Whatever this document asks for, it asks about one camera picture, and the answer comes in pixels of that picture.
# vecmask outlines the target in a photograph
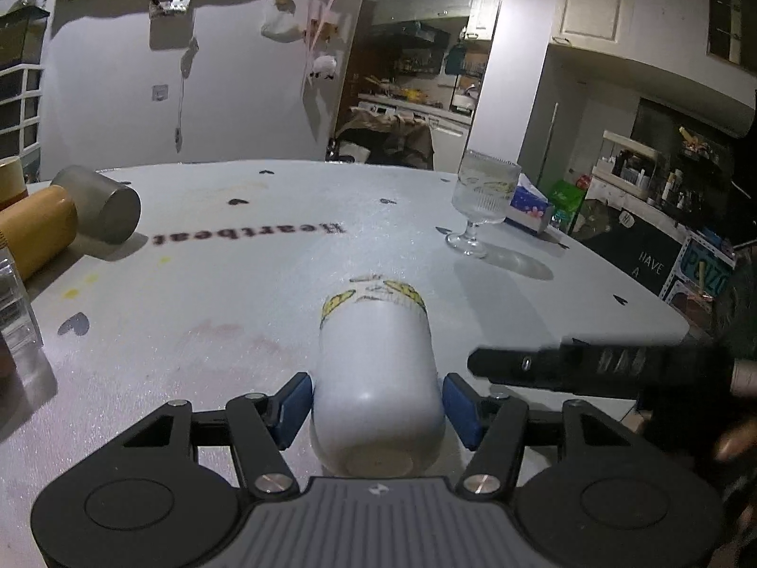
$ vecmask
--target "tissue box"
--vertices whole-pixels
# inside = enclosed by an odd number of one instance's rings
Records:
[[[519,185],[507,210],[506,222],[510,222],[534,235],[540,235],[552,219],[554,207],[549,201],[529,192]]]

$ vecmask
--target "wall socket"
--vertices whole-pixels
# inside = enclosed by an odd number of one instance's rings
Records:
[[[168,100],[168,85],[153,85],[152,100],[153,102]]]

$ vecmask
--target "metal screw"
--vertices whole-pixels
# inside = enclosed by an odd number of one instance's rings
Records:
[[[497,476],[491,474],[474,474],[463,481],[463,487],[476,495],[488,495],[498,491],[501,486]]]
[[[263,474],[255,479],[255,487],[264,493],[281,493],[291,487],[294,481],[286,474],[274,472],[272,474]]]

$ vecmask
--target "black heart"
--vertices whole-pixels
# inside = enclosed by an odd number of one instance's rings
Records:
[[[89,331],[89,318],[82,312],[75,313],[59,327],[58,335],[65,335],[71,330],[79,337],[86,335],[87,331]]]

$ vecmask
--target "gray ribbed panel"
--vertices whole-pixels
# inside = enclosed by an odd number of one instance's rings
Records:
[[[555,568],[501,507],[463,501],[441,479],[327,478],[295,500],[255,509],[205,566]]]

